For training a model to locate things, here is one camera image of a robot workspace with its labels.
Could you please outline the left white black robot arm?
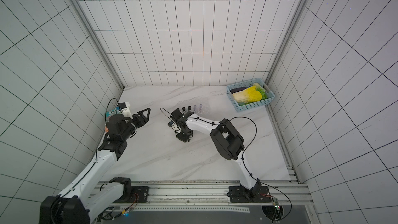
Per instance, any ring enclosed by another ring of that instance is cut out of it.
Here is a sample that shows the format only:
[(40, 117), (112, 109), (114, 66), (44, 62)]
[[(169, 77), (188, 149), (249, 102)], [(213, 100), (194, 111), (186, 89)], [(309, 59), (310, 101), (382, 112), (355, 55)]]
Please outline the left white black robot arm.
[(107, 118), (102, 144), (85, 169), (57, 196), (47, 197), (40, 206), (41, 224), (91, 224), (113, 203), (139, 200), (131, 180), (115, 177), (96, 195), (92, 191), (106, 172), (120, 159), (138, 128), (149, 121), (149, 108), (131, 114), (126, 103), (119, 113)]

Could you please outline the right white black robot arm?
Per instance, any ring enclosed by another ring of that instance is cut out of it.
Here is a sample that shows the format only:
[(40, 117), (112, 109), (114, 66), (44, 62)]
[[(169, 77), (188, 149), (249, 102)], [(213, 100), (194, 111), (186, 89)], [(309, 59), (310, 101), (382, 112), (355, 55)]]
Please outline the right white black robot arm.
[(244, 165), (244, 138), (228, 119), (221, 121), (209, 120), (193, 112), (180, 112), (170, 115), (169, 127), (174, 130), (176, 137), (186, 143), (193, 137), (195, 131), (208, 135), (216, 150), (226, 160), (236, 163), (241, 176), (239, 197), (253, 202), (260, 193), (261, 182), (248, 171)]

